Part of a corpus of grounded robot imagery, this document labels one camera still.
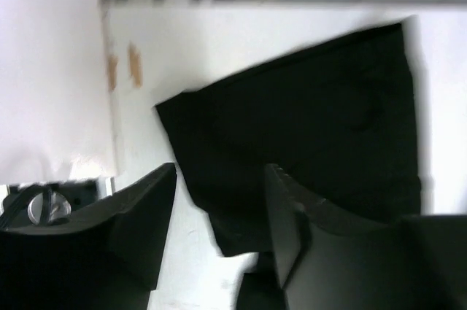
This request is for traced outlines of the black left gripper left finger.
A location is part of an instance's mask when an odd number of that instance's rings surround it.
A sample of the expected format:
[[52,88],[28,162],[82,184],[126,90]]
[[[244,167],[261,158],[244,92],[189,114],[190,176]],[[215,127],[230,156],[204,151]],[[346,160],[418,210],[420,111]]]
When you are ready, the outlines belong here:
[[49,185],[32,185],[1,215],[3,309],[146,309],[158,284],[177,184],[164,163],[65,217],[12,226]]

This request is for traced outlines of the black trousers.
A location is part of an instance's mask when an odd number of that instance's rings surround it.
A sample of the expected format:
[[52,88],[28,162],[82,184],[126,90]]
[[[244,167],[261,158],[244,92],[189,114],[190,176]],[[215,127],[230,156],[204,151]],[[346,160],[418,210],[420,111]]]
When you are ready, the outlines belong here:
[[264,168],[379,222],[421,212],[404,23],[284,55],[156,106],[226,257],[270,252]]

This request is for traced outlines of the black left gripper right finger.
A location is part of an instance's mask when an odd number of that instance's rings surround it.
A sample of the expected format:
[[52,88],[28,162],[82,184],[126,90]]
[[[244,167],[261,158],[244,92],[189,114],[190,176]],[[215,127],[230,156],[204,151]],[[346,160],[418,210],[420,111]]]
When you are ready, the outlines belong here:
[[466,217],[408,216],[389,224],[265,169],[275,272],[289,309],[464,309]]

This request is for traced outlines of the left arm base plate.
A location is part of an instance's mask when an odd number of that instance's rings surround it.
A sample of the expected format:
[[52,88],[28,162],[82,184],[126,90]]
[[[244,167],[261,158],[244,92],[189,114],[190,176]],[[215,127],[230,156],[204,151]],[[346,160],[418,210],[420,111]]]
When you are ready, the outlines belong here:
[[1,229],[52,225],[113,194],[112,179],[7,185],[1,199]]

